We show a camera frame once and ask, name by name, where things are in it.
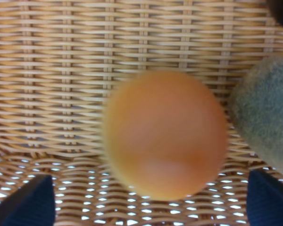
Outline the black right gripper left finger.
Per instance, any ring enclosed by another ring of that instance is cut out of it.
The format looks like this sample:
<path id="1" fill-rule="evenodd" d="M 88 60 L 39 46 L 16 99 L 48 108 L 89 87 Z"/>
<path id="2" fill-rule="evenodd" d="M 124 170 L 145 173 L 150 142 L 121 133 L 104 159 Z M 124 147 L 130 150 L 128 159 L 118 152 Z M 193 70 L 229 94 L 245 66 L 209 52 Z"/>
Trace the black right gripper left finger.
<path id="1" fill-rule="evenodd" d="M 37 175 L 0 203 L 0 226 L 52 226 L 55 194 L 50 175 Z"/>

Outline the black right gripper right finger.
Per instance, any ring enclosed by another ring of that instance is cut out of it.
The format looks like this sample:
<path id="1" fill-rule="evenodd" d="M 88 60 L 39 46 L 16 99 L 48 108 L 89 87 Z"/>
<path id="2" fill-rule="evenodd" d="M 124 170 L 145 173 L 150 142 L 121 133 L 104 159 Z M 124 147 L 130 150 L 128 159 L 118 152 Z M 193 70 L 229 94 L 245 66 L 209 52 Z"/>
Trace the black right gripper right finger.
<path id="1" fill-rule="evenodd" d="M 283 183 L 262 170 L 252 170 L 246 210 L 251 226 L 283 226 Z"/>

